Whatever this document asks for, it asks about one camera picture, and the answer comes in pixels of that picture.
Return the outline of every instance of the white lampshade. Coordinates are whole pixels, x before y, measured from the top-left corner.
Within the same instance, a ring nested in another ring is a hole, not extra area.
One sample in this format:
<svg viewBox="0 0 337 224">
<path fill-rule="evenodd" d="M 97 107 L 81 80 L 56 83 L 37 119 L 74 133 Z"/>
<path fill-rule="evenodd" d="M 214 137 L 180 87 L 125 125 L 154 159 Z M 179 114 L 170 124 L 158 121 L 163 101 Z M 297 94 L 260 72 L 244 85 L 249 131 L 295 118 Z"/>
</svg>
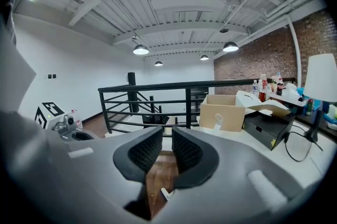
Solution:
<svg viewBox="0 0 337 224">
<path fill-rule="evenodd" d="M 309 57 L 303 94 L 316 100 L 337 101 L 337 66 L 333 54 Z"/>
</svg>

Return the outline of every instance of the lamp base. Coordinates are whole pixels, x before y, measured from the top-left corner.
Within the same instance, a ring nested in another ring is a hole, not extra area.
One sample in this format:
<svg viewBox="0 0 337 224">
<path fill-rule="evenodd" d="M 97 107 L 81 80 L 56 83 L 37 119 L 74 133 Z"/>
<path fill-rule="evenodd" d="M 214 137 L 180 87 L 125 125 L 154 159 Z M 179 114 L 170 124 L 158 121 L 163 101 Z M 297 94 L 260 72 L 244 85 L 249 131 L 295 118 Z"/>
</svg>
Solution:
<svg viewBox="0 0 337 224">
<path fill-rule="evenodd" d="M 305 133 L 305 138 L 310 141 L 310 142 L 318 142 L 318 128 L 320 126 L 320 122 L 321 122 L 321 119 L 323 118 L 323 112 L 321 110 L 317 110 L 317 113 L 316 113 L 316 118 L 315 118 L 315 121 L 313 123 L 313 126 L 311 126 L 309 128 L 308 131 L 306 131 Z"/>
</svg>

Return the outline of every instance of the textured black pad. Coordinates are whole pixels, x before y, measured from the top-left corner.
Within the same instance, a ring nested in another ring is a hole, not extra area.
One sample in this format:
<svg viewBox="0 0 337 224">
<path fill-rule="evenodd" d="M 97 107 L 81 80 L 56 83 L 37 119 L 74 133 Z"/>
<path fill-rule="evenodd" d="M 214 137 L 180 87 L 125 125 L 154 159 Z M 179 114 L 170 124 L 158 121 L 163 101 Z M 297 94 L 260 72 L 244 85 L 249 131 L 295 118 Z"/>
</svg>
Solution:
<svg viewBox="0 0 337 224">
<path fill-rule="evenodd" d="M 175 189 L 203 184 L 219 165 L 219 155 L 210 144 L 176 126 L 172 128 L 172 151 L 180 174 L 174 181 Z"/>
<path fill-rule="evenodd" d="M 163 130 L 158 126 L 116 149 L 113 161 L 125 179 L 145 183 L 146 174 L 162 150 Z"/>
</svg>

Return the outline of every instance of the table lamp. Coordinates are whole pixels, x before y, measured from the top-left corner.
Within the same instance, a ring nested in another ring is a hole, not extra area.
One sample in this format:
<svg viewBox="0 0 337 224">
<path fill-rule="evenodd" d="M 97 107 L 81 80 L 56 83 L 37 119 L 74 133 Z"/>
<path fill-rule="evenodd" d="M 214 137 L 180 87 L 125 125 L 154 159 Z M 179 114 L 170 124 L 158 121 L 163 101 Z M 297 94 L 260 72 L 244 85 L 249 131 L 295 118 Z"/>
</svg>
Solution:
<svg viewBox="0 0 337 224">
<path fill-rule="evenodd" d="M 318 54 L 309 57 L 303 94 L 316 100 L 337 101 L 337 66 L 333 54 Z M 305 137 L 311 142 L 318 141 L 317 132 L 322 117 L 323 112 L 319 108 L 313 126 L 305 133 Z"/>
</svg>

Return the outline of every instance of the black box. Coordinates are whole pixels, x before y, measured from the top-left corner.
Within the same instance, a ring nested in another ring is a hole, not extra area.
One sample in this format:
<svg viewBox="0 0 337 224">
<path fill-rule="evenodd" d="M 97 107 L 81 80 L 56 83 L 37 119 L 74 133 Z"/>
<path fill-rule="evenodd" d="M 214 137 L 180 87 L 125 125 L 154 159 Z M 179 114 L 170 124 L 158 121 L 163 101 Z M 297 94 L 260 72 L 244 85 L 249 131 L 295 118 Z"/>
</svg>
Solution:
<svg viewBox="0 0 337 224">
<path fill-rule="evenodd" d="M 254 112 L 245 116 L 243 129 L 264 146 L 273 150 L 290 131 L 293 122 L 294 116 L 286 115 L 279 118 Z"/>
</svg>

